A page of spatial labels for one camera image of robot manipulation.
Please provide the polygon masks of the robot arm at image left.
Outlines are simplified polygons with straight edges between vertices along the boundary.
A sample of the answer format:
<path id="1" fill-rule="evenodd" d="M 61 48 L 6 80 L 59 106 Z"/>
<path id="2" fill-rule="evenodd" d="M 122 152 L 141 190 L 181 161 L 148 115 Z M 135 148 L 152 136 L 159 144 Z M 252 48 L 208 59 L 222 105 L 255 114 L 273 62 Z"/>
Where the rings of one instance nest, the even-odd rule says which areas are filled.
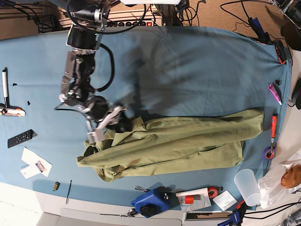
<path id="1" fill-rule="evenodd" d="M 115 62 L 112 51 L 101 43 L 106 27 L 111 1 L 66 3 L 66 14 L 72 21 L 66 45 L 68 52 L 64 75 L 61 82 L 59 100 L 67 105 L 69 111 L 75 110 L 86 118 L 89 143 L 104 141 L 104 129 L 117 133 L 130 132 L 132 123 L 126 117 L 124 106 L 111 106 L 97 92 L 106 90 L 113 82 Z M 111 75 L 108 82 L 100 88 L 91 84 L 91 75 L 95 70 L 95 53 L 103 48 L 110 58 Z"/>

